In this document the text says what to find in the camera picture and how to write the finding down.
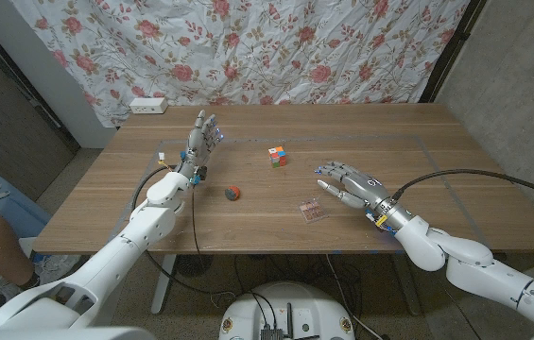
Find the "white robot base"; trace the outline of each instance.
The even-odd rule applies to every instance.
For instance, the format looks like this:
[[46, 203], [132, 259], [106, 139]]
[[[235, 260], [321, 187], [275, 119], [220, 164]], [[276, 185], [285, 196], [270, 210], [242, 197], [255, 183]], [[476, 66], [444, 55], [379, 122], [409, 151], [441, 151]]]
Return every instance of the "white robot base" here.
[[[304, 283], [278, 281], [263, 284], [239, 297], [225, 312], [220, 324], [219, 339], [317, 338], [354, 339], [351, 318], [344, 307], [319, 289]], [[272, 311], [266, 298], [272, 305]], [[258, 303], [265, 311], [265, 317]], [[273, 330], [273, 313], [277, 330]]]

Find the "white backdrop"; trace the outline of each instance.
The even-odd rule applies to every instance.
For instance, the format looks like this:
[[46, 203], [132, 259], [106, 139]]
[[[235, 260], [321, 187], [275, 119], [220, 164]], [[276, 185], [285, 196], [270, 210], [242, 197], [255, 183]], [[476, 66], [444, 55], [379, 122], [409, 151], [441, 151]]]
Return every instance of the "white backdrop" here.
[[11, 2], [114, 127], [140, 96], [416, 102], [468, 0]]

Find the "small red ball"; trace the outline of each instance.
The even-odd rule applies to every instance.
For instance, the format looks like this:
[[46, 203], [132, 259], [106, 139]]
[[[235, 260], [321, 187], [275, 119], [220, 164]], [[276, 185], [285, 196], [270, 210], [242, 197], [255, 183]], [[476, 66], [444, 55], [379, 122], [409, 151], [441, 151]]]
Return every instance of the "small red ball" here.
[[237, 188], [236, 186], [230, 186], [229, 188], [225, 189], [225, 196], [229, 199], [229, 200], [236, 200], [237, 198], [239, 198], [239, 188]]

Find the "small plastic case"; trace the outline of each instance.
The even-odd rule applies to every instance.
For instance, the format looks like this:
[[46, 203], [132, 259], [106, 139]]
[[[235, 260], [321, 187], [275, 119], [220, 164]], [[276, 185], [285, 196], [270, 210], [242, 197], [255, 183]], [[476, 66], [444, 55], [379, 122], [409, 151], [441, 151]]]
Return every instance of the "small plastic case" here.
[[308, 199], [303, 201], [299, 207], [304, 222], [313, 223], [317, 222], [322, 218], [327, 217], [327, 212], [321, 207], [319, 202], [315, 198]]

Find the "white robotic arm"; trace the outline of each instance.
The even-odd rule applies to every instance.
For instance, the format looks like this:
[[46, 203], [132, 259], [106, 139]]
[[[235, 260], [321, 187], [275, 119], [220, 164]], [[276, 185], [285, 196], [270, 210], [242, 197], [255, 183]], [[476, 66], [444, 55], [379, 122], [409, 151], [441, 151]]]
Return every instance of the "white robotic arm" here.
[[128, 225], [76, 273], [24, 291], [0, 308], [0, 330], [84, 328], [93, 324], [109, 294], [136, 260], [173, 228], [182, 212], [181, 194], [198, 182], [198, 170], [220, 142], [215, 116], [199, 114], [186, 156], [147, 191]]
[[325, 191], [352, 208], [367, 209], [367, 217], [382, 230], [388, 230], [401, 243], [407, 256], [419, 268], [436, 271], [447, 260], [447, 280], [456, 287], [502, 303], [534, 322], [534, 279], [494, 260], [480, 243], [450, 236], [429, 228], [390, 198], [377, 179], [337, 161], [316, 169], [340, 181], [349, 192], [318, 180]]

